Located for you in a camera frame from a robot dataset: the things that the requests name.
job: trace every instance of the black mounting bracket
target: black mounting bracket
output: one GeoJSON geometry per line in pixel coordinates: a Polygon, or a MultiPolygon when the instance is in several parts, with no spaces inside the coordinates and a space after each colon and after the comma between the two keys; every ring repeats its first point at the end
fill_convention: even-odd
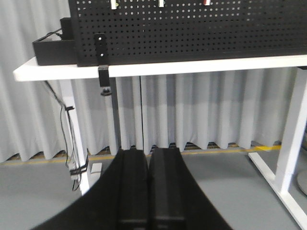
{"type": "Polygon", "coordinates": [[[86,158],[86,162],[85,162],[84,166],[81,166],[81,167],[79,167],[77,169],[70,170],[71,176],[73,176],[73,175],[80,175],[80,174],[86,172],[87,171],[87,166],[88,166],[88,157],[86,158]]]}
{"type": "Polygon", "coordinates": [[[109,78],[109,66],[101,65],[98,67],[99,84],[102,87],[102,96],[109,96],[112,94],[109,78]]]}
{"type": "Polygon", "coordinates": [[[95,46],[96,46],[96,56],[98,62],[98,75],[99,84],[102,87],[102,96],[109,96],[112,94],[109,71],[108,71],[108,54],[106,47],[106,35],[105,34],[94,34],[95,46]]]}

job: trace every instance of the white curtain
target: white curtain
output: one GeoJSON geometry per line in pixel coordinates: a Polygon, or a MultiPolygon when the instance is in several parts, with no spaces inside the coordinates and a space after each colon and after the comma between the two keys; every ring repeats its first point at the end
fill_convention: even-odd
{"type": "MultiPolygon", "coordinates": [[[[26,161],[40,151],[50,159],[65,149],[59,106],[41,82],[15,82],[12,71],[34,56],[34,40],[69,15],[66,0],[0,2],[0,162],[16,153],[26,161]]],[[[252,140],[273,145],[282,138],[294,78],[295,69],[285,68],[113,79],[115,134],[97,80],[73,86],[91,154],[110,139],[149,153],[171,142],[181,150],[186,142],[202,149],[211,141],[221,148],[229,142],[249,148],[252,140]]],[[[59,83],[52,85],[59,92],[59,83]]]]}

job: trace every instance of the black pegboard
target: black pegboard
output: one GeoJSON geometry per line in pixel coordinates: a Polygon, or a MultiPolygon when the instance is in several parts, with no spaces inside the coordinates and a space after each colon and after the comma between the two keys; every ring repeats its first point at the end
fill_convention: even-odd
{"type": "Polygon", "coordinates": [[[307,0],[69,0],[79,66],[307,54],[307,0]]]}

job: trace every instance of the white table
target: white table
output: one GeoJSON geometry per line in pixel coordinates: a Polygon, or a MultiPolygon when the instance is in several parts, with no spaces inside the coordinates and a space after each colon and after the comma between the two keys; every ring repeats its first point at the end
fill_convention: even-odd
{"type": "MultiPolygon", "coordinates": [[[[298,66],[307,66],[307,55],[115,65],[109,66],[109,76],[112,78],[298,66]]],[[[77,67],[77,65],[38,66],[36,59],[33,58],[16,69],[14,71],[14,76],[16,81],[60,80],[59,82],[65,104],[67,106],[75,107],[71,80],[98,78],[98,67],[77,67]]],[[[106,102],[109,106],[112,106],[110,97],[106,98],[109,98],[109,101],[106,102]]],[[[111,112],[107,114],[109,131],[111,130],[111,133],[114,132],[115,134],[113,115],[111,112]]],[[[74,126],[77,152],[80,159],[78,165],[82,166],[86,161],[86,147],[82,145],[82,136],[80,133],[76,110],[70,111],[70,115],[74,126]]],[[[282,148],[279,154],[276,175],[274,175],[274,173],[269,169],[258,153],[254,152],[249,154],[249,157],[303,230],[307,230],[307,215],[289,194],[288,189],[298,159],[306,120],[307,70],[298,69],[284,130],[282,148]]],[[[112,138],[110,139],[110,148],[117,148],[116,142],[112,138]]],[[[89,176],[89,170],[82,174],[80,184],[82,194],[86,193],[90,188],[89,176]]]]}

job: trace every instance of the black curved object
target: black curved object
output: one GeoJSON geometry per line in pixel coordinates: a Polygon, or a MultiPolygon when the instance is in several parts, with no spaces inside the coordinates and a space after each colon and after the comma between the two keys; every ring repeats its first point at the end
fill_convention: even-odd
{"type": "Polygon", "coordinates": [[[231,230],[186,167],[179,149],[155,149],[150,160],[152,230],[231,230]]]}
{"type": "Polygon", "coordinates": [[[34,230],[146,230],[147,201],[145,155],[120,150],[88,193],[34,230]]]}
{"type": "Polygon", "coordinates": [[[83,197],[34,230],[231,230],[179,149],[120,150],[83,197]]]}

